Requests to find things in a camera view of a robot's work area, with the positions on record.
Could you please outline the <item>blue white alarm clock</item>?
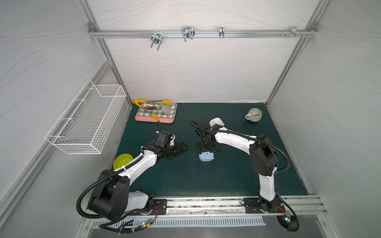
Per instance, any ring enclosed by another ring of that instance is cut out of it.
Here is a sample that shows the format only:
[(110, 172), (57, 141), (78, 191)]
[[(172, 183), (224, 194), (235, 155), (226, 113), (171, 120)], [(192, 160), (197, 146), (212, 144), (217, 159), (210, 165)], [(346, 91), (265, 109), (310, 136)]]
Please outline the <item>blue white alarm clock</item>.
[(214, 153), (202, 152), (201, 154), (198, 155), (198, 157), (202, 162), (211, 162), (212, 160), (214, 160)]

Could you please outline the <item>white alarm clock back up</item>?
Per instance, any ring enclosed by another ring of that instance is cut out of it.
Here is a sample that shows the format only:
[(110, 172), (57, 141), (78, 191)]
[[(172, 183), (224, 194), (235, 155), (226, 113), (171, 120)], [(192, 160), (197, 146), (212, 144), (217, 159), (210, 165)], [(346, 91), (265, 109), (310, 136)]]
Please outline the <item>white alarm clock back up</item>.
[(225, 124), (222, 121), (222, 119), (220, 119), (220, 118), (214, 118), (214, 119), (209, 121), (209, 126), (212, 127), (214, 125), (218, 125), (218, 126), (224, 127)]

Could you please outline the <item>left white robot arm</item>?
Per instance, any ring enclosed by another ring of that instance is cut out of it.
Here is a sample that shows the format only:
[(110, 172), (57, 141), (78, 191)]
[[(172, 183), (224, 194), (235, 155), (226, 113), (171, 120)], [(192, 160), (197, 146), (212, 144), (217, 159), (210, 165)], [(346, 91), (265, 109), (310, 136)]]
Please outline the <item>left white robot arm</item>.
[(85, 193), (92, 190), (87, 209), (92, 219), (106, 218), (117, 221), (126, 212), (136, 211), (150, 214), (153, 209), (153, 195), (144, 191), (130, 191), (133, 182), (160, 159), (173, 160), (188, 151), (184, 142), (174, 142), (164, 147), (147, 145), (141, 153), (127, 165), (114, 171), (104, 170), (97, 182)]

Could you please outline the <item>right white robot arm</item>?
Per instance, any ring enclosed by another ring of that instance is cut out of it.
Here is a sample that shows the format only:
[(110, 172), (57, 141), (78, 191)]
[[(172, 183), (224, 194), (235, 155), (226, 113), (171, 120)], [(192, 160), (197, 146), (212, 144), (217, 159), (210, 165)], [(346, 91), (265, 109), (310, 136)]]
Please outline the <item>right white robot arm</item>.
[(202, 162), (214, 160), (214, 153), (221, 151), (221, 144), (247, 153), (252, 160), (254, 170), (259, 175), (260, 199), (267, 202), (275, 200), (275, 173), (279, 161), (275, 148), (265, 144), (258, 136), (248, 136), (229, 130), (197, 132), (197, 135), (202, 139), (202, 142), (197, 144), (198, 157)]

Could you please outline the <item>pink cutting board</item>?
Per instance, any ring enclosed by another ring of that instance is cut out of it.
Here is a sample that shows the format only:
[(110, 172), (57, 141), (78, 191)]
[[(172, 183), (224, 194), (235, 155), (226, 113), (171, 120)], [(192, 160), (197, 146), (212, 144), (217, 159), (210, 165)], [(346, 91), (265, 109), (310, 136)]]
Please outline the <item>pink cutting board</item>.
[(140, 102), (135, 120), (138, 122), (155, 123), (160, 121), (163, 124), (171, 124), (175, 120), (178, 109), (177, 103), (163, 102)]

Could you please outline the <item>checkered green cloth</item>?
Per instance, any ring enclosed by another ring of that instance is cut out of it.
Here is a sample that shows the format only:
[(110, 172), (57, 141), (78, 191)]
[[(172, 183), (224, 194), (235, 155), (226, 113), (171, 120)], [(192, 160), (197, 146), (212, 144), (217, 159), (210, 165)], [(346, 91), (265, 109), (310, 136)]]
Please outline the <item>checkered green cloth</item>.
[(137, 116), (151, 117), (150, 114), (153, 114), (156, 115), (158, 118), (174, 118), (177, 112), (178, 105), (176, 103), (143, 103), (142, 107), (146, 108), (149, 111), (149, 113), (144, 109), (139, 108)]

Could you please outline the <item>green plastic bowl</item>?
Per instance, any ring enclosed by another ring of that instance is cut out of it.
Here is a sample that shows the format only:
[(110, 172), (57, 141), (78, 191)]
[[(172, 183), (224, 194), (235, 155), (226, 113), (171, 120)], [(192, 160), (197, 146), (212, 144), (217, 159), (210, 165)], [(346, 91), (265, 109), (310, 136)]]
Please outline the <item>green plastic bowl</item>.
[(114, 170), (120, 169), (121, 167), (130, 163), (133, 159), (134, 158), (131, 154), (122, 154), (118, 156), (113, 162), (113, 169)]

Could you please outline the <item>striped white ceramic mug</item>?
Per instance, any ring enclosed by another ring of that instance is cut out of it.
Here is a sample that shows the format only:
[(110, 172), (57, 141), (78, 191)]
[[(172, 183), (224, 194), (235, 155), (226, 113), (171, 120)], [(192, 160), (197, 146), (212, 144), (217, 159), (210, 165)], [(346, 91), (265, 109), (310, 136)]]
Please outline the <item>striped white ceramic mug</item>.
[(259, 122), (262, 119), (263, 112), (259, 108), (251, 108), (245, 115), (245, 119), (250, 122)]

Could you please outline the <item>yellow tongs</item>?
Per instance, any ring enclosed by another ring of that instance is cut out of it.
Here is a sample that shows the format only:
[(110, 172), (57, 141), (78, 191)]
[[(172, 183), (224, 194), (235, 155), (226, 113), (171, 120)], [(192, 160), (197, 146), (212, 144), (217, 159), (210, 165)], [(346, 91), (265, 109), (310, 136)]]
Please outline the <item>yellow tongs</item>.
[[(171, 101), (170, 100), (161, 100), (161, 101), (158, 101), (159, 103), (162, 103), (164, 105), (166, 104), (170, 104)], [(148, 113), (152, 118), (154, 118), (155, 120), (159, 121), (159, 118), (154, 115), (153, 113), (151, 113), (147, 107), (144, 107), (143, 104), (144, 103), (148, 103), (147, 100), (140, 100), (140, 99), (137, 99), (137, 100), (134, 100), (134, 104), (137, 105), (139, 108), (142, 108), (146, 113)]]

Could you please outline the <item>metal u-bolt hook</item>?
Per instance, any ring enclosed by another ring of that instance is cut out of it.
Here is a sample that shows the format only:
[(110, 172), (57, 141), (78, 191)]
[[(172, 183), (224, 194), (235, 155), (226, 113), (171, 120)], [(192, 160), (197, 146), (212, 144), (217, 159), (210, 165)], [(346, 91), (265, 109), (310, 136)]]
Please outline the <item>metal u-bolt hook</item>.
[(188, 39), (193, 39), (195, 36), (195, 31), (193, 26), (187, 26), (181, 29), (181, 33), (184, 41), (186, 42)]

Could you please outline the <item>metal clamp hook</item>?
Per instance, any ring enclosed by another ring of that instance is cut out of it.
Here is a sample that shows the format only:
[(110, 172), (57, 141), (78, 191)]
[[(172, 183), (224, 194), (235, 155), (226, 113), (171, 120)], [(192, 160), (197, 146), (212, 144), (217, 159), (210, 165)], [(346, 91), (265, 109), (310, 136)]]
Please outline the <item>metal clamp hook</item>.
[(153, 45), (157, 45), (157, 50), (160, 49), (160, 46), (161, 46), (161, 43), (163, 41), (163, 37), (161, 34), (159, 33), (153, 33), (152, 36), (151, 36), (151, 48), (153, 47)]

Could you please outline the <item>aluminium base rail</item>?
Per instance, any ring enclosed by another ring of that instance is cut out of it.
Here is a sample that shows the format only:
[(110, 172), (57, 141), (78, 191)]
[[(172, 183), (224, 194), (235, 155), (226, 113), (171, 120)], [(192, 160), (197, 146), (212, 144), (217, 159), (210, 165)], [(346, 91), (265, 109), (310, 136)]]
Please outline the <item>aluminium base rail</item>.
[(317, 195), (283, 196), (273, 212), (264, 213), (256, 205), (257, 196), (207, 196), (207, 197), (156, 197), (165, 199), (164, 204), (155, 202), (160, 218), (167, 217), (232, 217), (232, 216), (280, 216), (283, 211), (294, 210), (297, 216), (327, 215), (328, 212)]

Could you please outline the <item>metal bracket right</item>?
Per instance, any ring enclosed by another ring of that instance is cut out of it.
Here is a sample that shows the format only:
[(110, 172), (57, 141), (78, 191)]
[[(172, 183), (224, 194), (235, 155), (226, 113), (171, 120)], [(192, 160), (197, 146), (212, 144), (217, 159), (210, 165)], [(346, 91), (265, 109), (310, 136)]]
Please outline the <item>metal bracket right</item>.
[(280, 34), (280, 37), (283, 37), (283, 38), (287, 37), (289, 39), (291, 39), (291, 38), (304, 38), (304, 37), (306, 37), (306, 34), (299, 33), (298, 32), (298, 28), (297, 27), (293, 27), (290, 30), (289, 33), (287, 33), (287, 34)]

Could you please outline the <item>aluminium top rail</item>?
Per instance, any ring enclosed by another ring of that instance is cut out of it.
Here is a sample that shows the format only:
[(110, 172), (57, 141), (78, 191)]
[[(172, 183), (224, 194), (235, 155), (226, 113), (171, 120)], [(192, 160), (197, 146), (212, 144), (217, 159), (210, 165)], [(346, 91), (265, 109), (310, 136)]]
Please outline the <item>aluminium top rail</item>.
[[(99, 30), (90, 32), (93, 39), (150, 39), (153, 33), (159, 33), (164, 39), (183, 38), (181, 30)], [(224, 38), (282, 38), (280, 34), (287, 34), (286, 30), (228, 30), (225, 29)], [(317, 31), (300, 30), (299, 33), (306, 34), (307, 38), (313, 38), (318, 35)], [(208, 38), (219, 39), (219, 29), (215, 30), (195, 30), (194, 39)]]

